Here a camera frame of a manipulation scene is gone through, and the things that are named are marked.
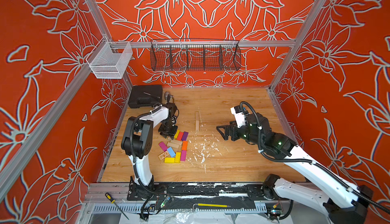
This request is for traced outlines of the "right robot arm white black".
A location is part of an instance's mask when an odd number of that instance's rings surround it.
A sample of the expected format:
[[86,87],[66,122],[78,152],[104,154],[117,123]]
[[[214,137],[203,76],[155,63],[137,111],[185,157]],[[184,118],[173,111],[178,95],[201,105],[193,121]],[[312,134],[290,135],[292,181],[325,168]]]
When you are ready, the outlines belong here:
[[318,188],[314,190],[269,174],[262,185],[266,199],[280,197],[291,203],[298,202],[322,213],[332,224],[363,224],[369,206],[390,212],[372,200],[373,192],[369,187],[345,180],[311,157],[291,138],[273,132],[268,119],[248,102],[242,101],[232,107],[231,113],[234,121],[216,128],[224,140],[242,139],[257,146],[265,159],[289,166]]

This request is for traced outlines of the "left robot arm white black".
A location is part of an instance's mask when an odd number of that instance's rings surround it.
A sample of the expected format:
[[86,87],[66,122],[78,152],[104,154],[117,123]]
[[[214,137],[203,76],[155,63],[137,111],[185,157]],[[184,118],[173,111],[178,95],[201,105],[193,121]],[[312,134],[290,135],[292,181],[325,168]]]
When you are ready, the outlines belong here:
[[167,102],[137,117],[132,116],[127,121],[121,149],[132,162],[135,192],[142,199],[166,191],[165,186],[154,188],[154,177],[150,171],[148,154],[152,148],[155,126],[159,126],[158,132],[162,137],[174,138],[178,130],[177,111],[175,103]]

